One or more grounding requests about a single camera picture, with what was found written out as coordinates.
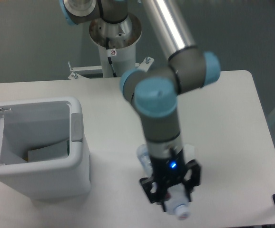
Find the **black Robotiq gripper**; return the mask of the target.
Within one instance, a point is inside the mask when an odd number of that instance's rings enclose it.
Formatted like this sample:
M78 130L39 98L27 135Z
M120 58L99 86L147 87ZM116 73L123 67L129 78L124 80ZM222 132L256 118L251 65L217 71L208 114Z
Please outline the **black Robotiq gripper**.
M182 183L188 202L192 201L191 193L194 187L201 184L201 166L197 160L192 159L185 163L184 152L176 153L169 150L168 158L156 158L150 155L153 168L153 177L144 177L139 183L151 204L158 204L164 212L167 212L168 188Z

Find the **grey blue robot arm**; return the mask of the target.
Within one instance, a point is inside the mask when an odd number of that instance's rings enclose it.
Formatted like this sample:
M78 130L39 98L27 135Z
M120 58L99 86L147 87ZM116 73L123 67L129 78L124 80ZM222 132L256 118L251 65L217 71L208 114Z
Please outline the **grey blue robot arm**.
M109 77L120 77L120 91L139 115L151 173L140 179L148 200L174 214L186 209L201 181L197 161L185 161L177 113L177 96L205 87L220 77L221 67L212 52L202 53L174 0L144 0L142 4L167 58L166 67L145 71L134 64L125 72L117 61L120 50L141 37L141 24L125 0L62 0L69 24L90 22L89 35L105 52L101 62Z

